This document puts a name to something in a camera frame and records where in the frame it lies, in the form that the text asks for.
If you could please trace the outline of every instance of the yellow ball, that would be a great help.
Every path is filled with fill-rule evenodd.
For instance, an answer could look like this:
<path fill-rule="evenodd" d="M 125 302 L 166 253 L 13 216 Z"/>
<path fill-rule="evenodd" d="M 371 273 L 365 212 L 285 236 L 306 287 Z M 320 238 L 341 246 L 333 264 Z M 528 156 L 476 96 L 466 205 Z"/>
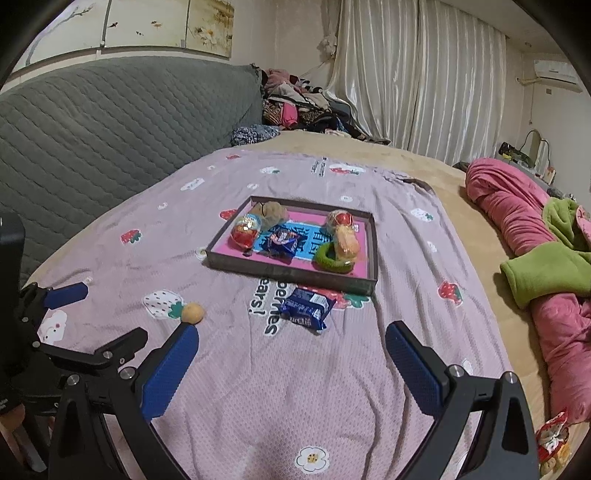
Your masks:
<path fill-rule="evenodd" d="M 191 302 L 183 307 L 183 312 L 181 313 L 182 322 L 195 325 L 201 322 L 203 317 L 205 317 L 205 309 L 200 304 Z"/>

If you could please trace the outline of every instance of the quilted sofa cover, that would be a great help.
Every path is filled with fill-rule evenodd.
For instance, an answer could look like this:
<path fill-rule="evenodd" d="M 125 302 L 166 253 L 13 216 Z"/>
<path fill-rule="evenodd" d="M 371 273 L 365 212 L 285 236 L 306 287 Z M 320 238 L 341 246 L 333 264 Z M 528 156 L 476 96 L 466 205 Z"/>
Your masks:
<path fill-rule="evenodd" d="M 181 57 L 93 61 L 0 95 L 0 210 L 27 230 L 21 281 L 101 214 L 261 117 L 257 69 Z"/>

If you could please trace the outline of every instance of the black frame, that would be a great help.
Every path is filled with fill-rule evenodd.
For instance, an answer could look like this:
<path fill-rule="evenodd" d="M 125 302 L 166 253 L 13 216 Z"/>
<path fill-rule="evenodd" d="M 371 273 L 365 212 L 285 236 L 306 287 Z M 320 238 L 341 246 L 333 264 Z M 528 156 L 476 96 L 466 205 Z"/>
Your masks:
<path fill-rule="evenodd" d="M 0 85 L 28 45 L 72 0 L 18 0 L 0 8 Z M 586 0 L 514 0 L 555 39 L 591 92 L 591 29 Z M 563 480 L 587 478 L 591 432 L 561 474 Z"/>

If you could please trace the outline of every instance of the green garment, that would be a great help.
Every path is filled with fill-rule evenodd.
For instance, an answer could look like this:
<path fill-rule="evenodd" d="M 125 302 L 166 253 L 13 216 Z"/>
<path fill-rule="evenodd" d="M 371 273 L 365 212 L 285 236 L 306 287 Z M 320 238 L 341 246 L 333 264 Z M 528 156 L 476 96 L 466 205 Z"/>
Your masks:
<path fill-rule="evenodd" d="M 558 241 L 501 264 L 519 308 L 551 293 L 591 297 L 591 252 L 577 224 L 578 208 L 571 199 L 550 199 L 542 218 Z"/>
<path fill-rule="evenodd" d="M 559 242 L 571 250 L 588 252 L 589 246 L 577 224 L 576 213 L 579 205 L 571 199 L 551 198 L 542 212 L 548 230 Z"/>
<path fill-rule="evenodd" d="M 551 293 L 591 296 L 591 253 L 575 252 L 559 242 L 546 242 L 501 264 L 517 306 Z"/>

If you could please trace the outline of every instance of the pink clothing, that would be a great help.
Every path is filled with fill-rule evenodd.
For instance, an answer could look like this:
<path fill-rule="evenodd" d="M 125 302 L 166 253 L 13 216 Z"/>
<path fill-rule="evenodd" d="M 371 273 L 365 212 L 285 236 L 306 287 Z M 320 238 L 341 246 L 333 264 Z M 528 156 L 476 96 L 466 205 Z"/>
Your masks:
<path fill-rule="evenodd" d="M 297 108 L 291 103 L 285 102 L 281 108 L 281 124 L 285 128 L 297 123 Z"/>
<path fill-rule="evenodd" d="M 550 377 L 550 410 L 569 410 L 569 423 L 591 419 L 591 300 L 579 305 L 572 293 L 531 302 Z"/>
<path fill-rule="evenodd" d="M 268 76 L 267 83 L 265 84 L 265 91 L 267 92 L 267 94 L 271 93 L 282 83 L 289 83 L 298 93 L 305 92 L 304 89 L 295 86 L 295 82 L 297 82 L 299 78 L 295 75 L 290 75 L 290 73 L 287 70 L 268 69 L 265 70 L 265 73 Z"/>
<path fill-rule="evenodd" d="M 468 168 L 466 190 L 517 256 L 556 241 L 542 220 L 550 197 L 517 168 L 476 160 Z M 560 293 L 535 299 L 530 309 L 548 365 L 552 416 L 568 408 L 569 423 L 591 419 L 591 300 L 581 306 L 574 294 Z"/>
<path fill-rule="evenodd" d="M 556 241 L 542 220 L 549 195 L 517 168 L 494 158 L 476 160 L 468 168 L 466 190 L 501 230 L 515 255 Z"/>

